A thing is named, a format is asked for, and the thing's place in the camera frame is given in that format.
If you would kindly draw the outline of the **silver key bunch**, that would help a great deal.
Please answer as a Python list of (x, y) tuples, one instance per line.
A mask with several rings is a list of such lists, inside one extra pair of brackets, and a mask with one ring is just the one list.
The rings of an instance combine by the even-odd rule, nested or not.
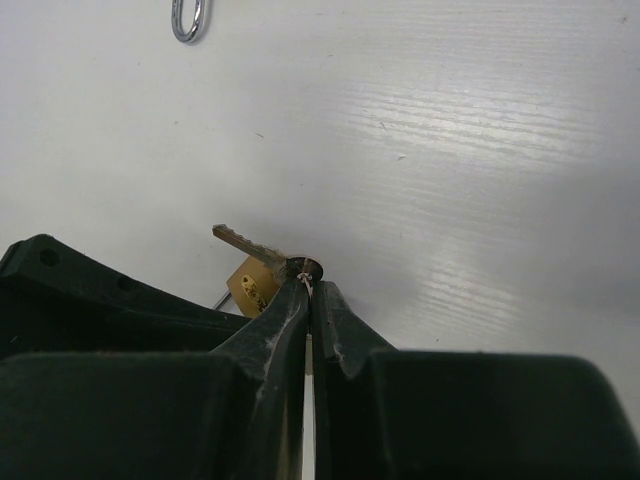
[(310, 286), (314, 286), (323, 277), (323, 267), (309, 256), (287, 256), (279, 250), (245, 238), (225, 224), (214, 225), (212, 234), (261, 262), (279, 286), (294, 278), (305, 280)]

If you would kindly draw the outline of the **small brass padlock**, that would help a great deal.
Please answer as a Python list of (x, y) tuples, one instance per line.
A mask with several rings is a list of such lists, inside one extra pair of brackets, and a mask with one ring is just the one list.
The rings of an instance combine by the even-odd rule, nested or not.
[(195, 0), (193, 13), (188, 22), (183, 20), (184, 0), (171, 1), (171, 28), (175, 39), (182, 44), (197, 43), (202, 37), (209, 1)]

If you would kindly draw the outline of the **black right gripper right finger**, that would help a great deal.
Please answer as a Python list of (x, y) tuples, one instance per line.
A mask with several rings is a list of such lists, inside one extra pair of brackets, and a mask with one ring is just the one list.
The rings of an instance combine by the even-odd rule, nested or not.
[(319, 479), (635, 479), (639, 445), (578, 357), (394, 348), (322, 282), (312, 304)]

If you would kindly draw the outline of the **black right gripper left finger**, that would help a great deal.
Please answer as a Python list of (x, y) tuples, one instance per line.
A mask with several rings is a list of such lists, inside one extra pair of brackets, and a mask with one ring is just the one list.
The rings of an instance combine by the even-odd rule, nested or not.
[(298, 479), (306, 283), (208, 353), (25, 354), (1, 365), (5, 479)]

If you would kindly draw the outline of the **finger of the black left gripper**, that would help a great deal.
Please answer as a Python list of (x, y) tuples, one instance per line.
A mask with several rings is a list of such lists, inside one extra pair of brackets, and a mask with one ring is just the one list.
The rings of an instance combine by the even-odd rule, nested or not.
[(1, 355), (210, 351), (248, 318), (134, 280), (40, 234), (1, 259)]

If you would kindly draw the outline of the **large brass padlock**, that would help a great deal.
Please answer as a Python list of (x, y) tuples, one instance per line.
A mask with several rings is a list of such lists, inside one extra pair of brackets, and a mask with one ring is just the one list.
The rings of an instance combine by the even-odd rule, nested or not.
[(213, 306), (220, 310), (233, 300), (239, 311), (256, 318), (269, 305), (279, 290), (273, 273), (259, 260), (247, 257), (226, 281), (227, 291)]

